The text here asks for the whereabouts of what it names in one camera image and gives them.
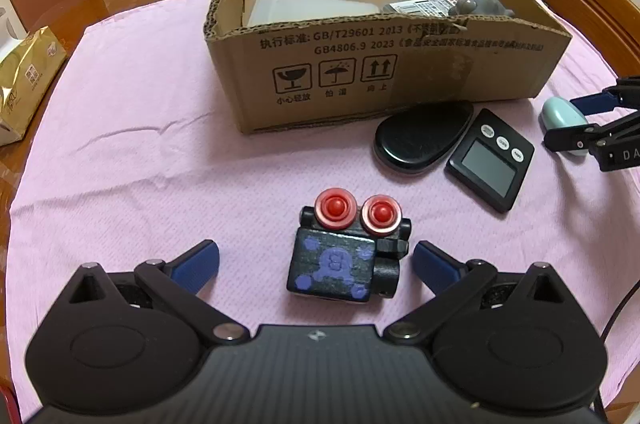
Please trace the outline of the mint green earbud case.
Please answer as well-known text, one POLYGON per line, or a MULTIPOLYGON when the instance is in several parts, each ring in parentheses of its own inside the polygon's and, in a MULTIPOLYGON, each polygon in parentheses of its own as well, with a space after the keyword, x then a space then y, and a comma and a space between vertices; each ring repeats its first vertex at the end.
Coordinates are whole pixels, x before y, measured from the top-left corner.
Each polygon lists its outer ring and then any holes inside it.
POLYGON ((588 125, 587 119, 582 115, 582 112, 576 109, 566 98, 560 98, 559 96, 552 96, 544 101, 539 114, 539 124, 544 133, 551 129, 588 125))

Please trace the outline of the black toy train engine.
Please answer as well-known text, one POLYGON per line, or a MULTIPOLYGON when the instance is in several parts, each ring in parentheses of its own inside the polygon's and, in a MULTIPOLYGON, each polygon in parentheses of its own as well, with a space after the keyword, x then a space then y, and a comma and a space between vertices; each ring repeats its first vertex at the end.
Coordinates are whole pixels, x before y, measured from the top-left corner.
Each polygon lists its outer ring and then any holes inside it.
POLYGON ((300 211, 286 289, 349 303, 392 298, 411 230, 411 220, 388 195, 358 205, 349 191, 326 189, 300 211))

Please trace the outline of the brown cardboard box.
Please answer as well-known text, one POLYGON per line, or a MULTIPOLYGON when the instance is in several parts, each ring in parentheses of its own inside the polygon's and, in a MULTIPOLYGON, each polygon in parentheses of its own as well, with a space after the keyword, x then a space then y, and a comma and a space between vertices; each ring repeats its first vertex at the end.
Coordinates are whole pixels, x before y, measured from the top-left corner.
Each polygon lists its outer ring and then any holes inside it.
POLYGON ((536 0, 498 1, 506 15, 378 11, 253 26, 255 0, 212 0, 204 36, 245 133, 340 123, 419 102, 533 98, 570 33, 536 0))

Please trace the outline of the grey rubber cat toy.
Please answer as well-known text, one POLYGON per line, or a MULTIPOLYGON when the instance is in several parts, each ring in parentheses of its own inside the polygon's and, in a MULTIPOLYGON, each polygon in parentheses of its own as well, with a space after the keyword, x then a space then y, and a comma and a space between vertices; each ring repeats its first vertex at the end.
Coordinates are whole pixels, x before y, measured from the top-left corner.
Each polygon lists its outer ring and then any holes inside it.
POLYGON ((486 15, 514 17, 515 13, 499 0, 457 0, 448 10, 449 16, 486 15))

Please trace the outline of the gold tissue pack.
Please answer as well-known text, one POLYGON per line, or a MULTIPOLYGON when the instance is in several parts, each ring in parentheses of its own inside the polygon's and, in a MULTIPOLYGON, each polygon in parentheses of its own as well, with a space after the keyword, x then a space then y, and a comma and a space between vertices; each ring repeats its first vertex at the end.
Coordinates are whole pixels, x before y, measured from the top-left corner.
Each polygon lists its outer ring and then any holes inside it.
POLYGON ((1 27, 2 147, 21 141, 54 77, 67 58, 49 26, 24 39, 1 27))

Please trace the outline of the pink table cloth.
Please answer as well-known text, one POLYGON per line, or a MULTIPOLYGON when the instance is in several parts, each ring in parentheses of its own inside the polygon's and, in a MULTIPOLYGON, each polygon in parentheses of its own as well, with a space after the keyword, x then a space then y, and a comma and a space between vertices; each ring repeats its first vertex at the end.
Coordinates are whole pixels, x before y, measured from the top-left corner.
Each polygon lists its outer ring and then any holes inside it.
POLYGON ((22 415, 40 407, 25 370, 32 334, 82 263, 127 271, 201 240, 220 249, 204 297, 249 328, 262 323, 376 326, 427 300, 409 269, 395 297, 332 303, 286 290, 300 210, 324 189, 387 194, 460 260, 523 271, 551 263, 595 326, 612 326, 611 401, 639 360, 639 173, 537 147, 509 214, 442 166, 404 177, 372 152, 374 121, 244 136, 203 36, 210 0, 166 0, 89 27, 56 85, 11 206, 6 335, 22 415))

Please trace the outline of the wooden chair right side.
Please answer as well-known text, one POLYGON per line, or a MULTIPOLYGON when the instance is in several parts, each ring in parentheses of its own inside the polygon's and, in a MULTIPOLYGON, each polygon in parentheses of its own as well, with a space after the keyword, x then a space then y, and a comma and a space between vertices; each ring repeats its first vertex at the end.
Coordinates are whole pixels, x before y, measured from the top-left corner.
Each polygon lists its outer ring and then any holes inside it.
POLYGON ((542 0, 576 27, 617 77, 639 75, 639 8, 631 0, 542 0))

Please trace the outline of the white plastic bottle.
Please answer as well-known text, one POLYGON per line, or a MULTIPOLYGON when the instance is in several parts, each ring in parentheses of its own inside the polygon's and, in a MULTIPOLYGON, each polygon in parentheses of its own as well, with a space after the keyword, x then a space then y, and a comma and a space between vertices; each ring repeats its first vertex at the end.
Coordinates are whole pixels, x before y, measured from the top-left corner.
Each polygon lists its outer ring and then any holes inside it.
POLYGON ((378 14, 372 3, 348 0, 255 0, 246 27, 378 14))

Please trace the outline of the black oval case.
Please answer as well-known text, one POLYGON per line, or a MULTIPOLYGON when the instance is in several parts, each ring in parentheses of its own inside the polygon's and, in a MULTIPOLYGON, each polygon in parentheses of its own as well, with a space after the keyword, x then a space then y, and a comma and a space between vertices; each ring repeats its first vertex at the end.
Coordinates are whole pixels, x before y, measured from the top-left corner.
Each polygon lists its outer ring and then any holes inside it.
POLYGON ((473 114, 469 101, 416 104, 380 122, 373 153, 398 173, 420 175, 454 147, 473 114))

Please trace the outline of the black digital timer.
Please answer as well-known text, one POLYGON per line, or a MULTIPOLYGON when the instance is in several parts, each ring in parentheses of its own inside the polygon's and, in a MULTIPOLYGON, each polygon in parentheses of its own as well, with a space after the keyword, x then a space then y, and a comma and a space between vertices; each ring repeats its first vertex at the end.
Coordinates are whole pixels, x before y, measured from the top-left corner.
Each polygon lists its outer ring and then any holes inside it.
POLYGON ((535 147, 491 110, 481 109, 446 170, 499 214, 511 210, 535 147))

